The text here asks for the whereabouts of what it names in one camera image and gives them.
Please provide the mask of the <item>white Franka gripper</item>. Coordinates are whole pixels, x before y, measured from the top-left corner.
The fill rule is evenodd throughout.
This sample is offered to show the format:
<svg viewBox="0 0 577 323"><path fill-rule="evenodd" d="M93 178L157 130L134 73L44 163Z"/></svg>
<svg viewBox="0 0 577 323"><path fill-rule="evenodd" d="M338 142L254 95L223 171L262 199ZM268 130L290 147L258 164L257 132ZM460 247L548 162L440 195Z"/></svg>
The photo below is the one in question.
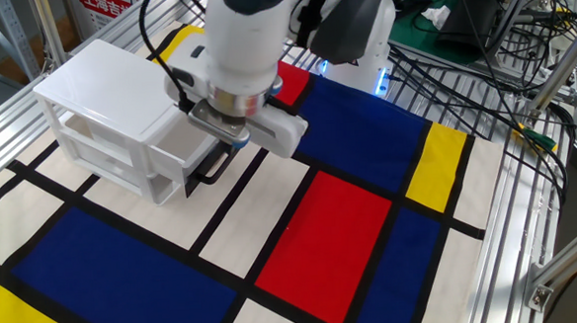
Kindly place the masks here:
<svg viewBox="0 0 577 323"><path fill-rule="evenodd" d="M219 158L232 161L251 142L282 158L293 155L308 121L268 104L270 89L242 97L211 86L205 36L176 36L162 55L193 103L187 112L190 124L221 140L216 146Z"/></svg>

